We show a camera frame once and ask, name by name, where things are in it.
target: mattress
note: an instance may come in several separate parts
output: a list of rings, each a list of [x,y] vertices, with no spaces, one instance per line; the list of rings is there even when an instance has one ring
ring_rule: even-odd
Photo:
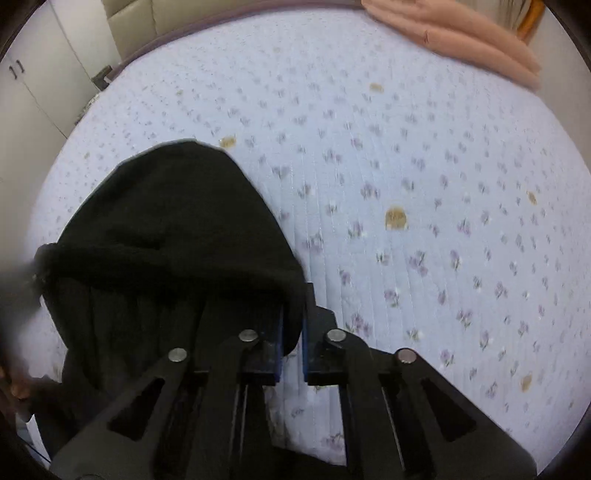
[[[340,327],[415,349],[539,470],[552,460],[591,393],[591,177],[536,95],[363,12],[213,27],[101,94],[44,183],[27,256],[118,163],[180,138],[235,159]],[[20,341],[31,374],[59,378],[45,308]],[[267,391],[274,442],[343,463],[337,391],[306,386],[301,363],[298,348]]]

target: cabinet door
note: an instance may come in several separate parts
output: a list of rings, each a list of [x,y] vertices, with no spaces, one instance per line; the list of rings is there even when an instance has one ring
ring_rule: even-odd
[[[41,109],[65,136],[70,135],[97,89],[70,48],[51,3],[32,15],[8,56]]]
[[[0,264],[22,244],[31,207],[66,138],[0,61]]]

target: stain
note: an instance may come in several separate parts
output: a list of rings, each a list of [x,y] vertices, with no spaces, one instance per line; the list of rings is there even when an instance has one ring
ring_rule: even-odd
[[[224,137],[220,140],[220,147],[222,148],[231,148],[236,145],[236,137],[232,135],[231,137]]]
[[[370,83],[369,84],[369,89],[372,92],[377,92],[377,93],[383,93],[384,92],[384,87],[382,87],[379,83]]]
[[[392,207],[386,212],[386,229],[402,230],[406,228],[407,217],[400,207]]]
[[[532,379],[532,375],[531,374],[527,374],[525,377],[523,377],[521,379],[521,391],[523,393],[527,392],[530,389],[531,379]]]

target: white wall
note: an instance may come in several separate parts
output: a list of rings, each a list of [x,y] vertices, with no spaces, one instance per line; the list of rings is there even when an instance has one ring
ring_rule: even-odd
[[[591,168],[591,72],[548,9],[530,47],[542,65],[540,98],[552,110]]]
[[[100,0],[51,0],[51,5],[89,77],[121,61]]]

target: metal pin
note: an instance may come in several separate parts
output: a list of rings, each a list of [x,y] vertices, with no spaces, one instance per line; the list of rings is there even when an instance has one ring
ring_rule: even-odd
[[[247,328],[246,330],[240,332],[238,338],[243,342],[253,342],[258,338],[258,333],[256,333],[254,330],[251,330],[250,328]]]
[[[340,328],[333,328],[326,333],[326,337],[331,342],[342,342],[347,338],[347,334]]]
[[[168,359],[171,362],[182,362],[187,358],[187,351],[184,348],[173,348],[168,352]]]
[[[403,348],[398,352],[398,360],[403,364],[412,364],[417,359],[417,354],[410,348]]]

